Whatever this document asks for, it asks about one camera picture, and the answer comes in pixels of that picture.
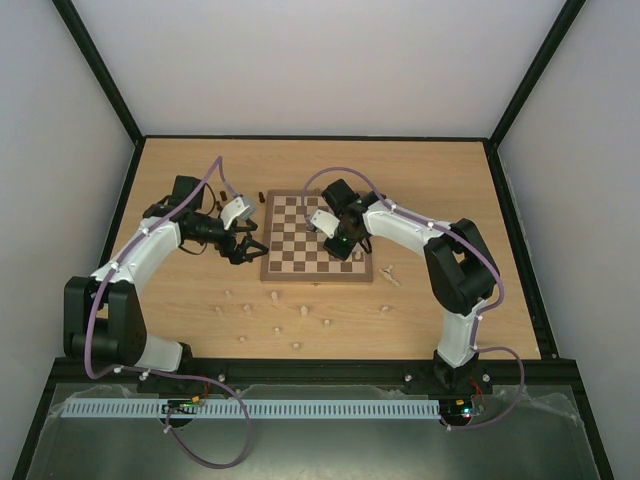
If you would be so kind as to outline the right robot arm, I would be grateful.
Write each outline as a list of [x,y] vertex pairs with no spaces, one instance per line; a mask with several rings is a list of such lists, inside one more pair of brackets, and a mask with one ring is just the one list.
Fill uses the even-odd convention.
[[435,358],[436,379],[445,390],[460,390],[471,379],[467,363],[476,355],[479,323],[494,290],[504,295],[497,265],[477,226],[468,219],[437,221],[398,206],[382,194],[361,195],[342,179],[322,198],[328,211],[315,210],[307,223],[326,235],[324,249],[345,261],[359,245],[372,250],[371,239],[389,240],[424,259],[431,290],[444,309],[442,335]]

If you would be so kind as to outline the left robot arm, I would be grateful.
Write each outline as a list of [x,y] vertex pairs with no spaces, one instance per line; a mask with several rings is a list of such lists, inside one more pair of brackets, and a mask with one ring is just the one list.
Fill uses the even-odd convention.
[[175,250],[195,242],[213,247],[233,265],[267,254],[252,234],[258,226],[251,201],[236,194],[219,213],[202,212],[207,182],[178,176],[171,194],[147,208],[138,229],[121,250],[88,277],[74,276],[64,288],[63,349],[97,377],[94,361],[115,369],[174,373],[189,356],[188,345],[148,333],[140,295]]

